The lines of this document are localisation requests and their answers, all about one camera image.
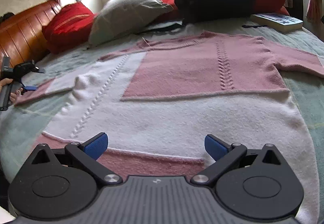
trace sweater sleeve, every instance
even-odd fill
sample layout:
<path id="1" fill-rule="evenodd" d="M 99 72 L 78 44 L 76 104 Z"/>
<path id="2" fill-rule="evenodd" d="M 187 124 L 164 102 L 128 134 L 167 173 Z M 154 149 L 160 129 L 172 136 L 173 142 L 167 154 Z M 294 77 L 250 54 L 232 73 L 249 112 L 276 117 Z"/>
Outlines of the sweater sleeve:
<path id="1" fill-rule="evenodd" d="M 264 40 L 264 45 L 270 50 L 278 70 L 300 71 L 324 77 L 324 57 L 269 40 Z"/>

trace wooden headboard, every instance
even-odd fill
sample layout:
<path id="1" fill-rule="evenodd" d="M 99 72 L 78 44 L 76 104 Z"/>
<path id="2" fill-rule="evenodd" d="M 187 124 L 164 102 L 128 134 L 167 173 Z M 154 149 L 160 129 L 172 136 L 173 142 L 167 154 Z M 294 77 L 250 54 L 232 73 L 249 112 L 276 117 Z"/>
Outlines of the wooden headboard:
<path id="1" fill-rule="evenodd" d="M 28 60 L 39 61 L 45 57 L 47 41 L 42 27 L 60 11 L 55 0 L 50 0 L 12 16 L 0 24 L 0 63 L 10 57 L 12 67 Z"/>

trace bed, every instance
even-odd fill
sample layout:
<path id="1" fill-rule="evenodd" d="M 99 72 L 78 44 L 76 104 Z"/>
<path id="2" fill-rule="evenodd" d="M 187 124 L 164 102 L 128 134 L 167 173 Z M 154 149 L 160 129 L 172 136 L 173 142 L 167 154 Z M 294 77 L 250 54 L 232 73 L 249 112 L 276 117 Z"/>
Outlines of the bed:
<path id="1" fill-rule="evenodd" d="M 267 27 L 246 29 L 242 28 L 242 25 L 251 22 L 245 18 L 189 24 L 182 29 L 168 32 L 131 34 L 95 48 L 88 49 L 87 44 L 83 44 L 59 55 L 52 55 L 48 54 L 46 50 L 46 40 L 42 36 L 41 27 L 48 24 L 59 9 L 58 4 L 49 1 L 12 17 L 8 22 L 0 26 L 1 53 L 2 56 L 9 55 L 11 57 L 12 66 L 25 60 L 35 59 L 40 60 L 38 65 L 46 69 L 46 74 L 29 74 L 24 77 L 23 82 L 26 85 L 39 85 L 45 80 L 62 76 L 78 67 L 87 66 L 107 53 L 134 46 L 143 37 L 147 40 L 164 40 L 199 35 L 202 31 L 263 36 L 273 42 L 324 56 L 324 43 L 306 29 L 286 34 Z M 286 86 L 290 89 L 293 101 L 306 122 L 313 140 L 320 179 L 320 220 L 323 220 L 323 79 L 301 72 L 283 71 L 281 75 Z M 35 144 L 36 138 L 46 128 L 51 119 L 64 107 L 70 93 L 70 91 L 59 92 L 21 106 L 12 107 L 2 113 L 0 120 L 0 160 L 9 181 L 13 180 L 24 163 Z"/>

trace blue gripper pad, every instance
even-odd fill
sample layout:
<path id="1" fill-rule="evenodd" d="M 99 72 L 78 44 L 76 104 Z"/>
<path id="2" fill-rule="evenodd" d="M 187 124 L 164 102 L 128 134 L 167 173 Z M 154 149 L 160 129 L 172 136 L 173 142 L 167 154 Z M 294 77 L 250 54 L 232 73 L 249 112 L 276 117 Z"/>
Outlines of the blue gripper pad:
<path id="1" fill-rule="evenodd" d="M 103 133 L 97 139 L 89 143 L 83 148 L 83 151 L 93 158 L 97 160 L 108 148 L 108 135 Z"/>
<path id="2" fill-rule="evenodd" d="M 211 138 L 209 135 L 205 137 L 205 150 L 215 161 L 221 159 L 229 152 L 225 146 Z"/>
<path id="3" fill-rule="evenodd" d="M 25 90 L 37 90 L 38 87 L 36 86 L 25 86 Z"/>

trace book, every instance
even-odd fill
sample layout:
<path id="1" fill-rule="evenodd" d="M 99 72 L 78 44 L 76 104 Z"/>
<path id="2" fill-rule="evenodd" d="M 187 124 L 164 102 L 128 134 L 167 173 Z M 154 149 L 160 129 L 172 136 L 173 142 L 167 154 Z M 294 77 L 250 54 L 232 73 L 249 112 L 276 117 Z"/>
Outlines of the book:
<path id="1" fill-rule="evenodd" d="M 281 32 L 301 29 L 304 23 L 302 20 L 277 13 L 253 14 L 251 20 Z"/>

